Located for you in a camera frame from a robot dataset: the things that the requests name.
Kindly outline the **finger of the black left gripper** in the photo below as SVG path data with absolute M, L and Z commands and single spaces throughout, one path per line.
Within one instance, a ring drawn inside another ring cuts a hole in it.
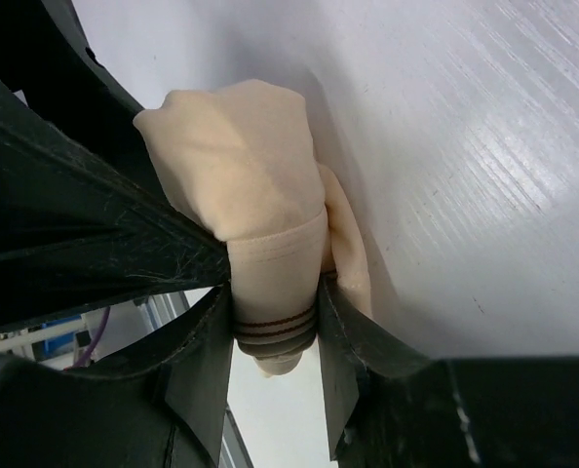
M 213 236 L 0 80 L 0 332 L 228 276 Z
M 70 1 L 0 1 L 0 79 L 71 137 L 136 134 L 141 106 L 98 62 Z

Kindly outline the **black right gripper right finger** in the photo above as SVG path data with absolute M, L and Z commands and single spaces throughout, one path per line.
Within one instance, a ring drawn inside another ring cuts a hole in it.
M 329 454 L 341 467 L 579 467 L 579 357 L 429 359 L 317 294 Z

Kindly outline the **peach underwear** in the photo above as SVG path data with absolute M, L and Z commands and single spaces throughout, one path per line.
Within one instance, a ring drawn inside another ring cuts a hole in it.
M 172 91 L 134 124 L 172 207 L 226 246 L 233 334 L 265 374 L 291 372 L 312 345 L 322 275 L 370 314 L 364 241 L 316 159 L 302 95 L 260 80 Z

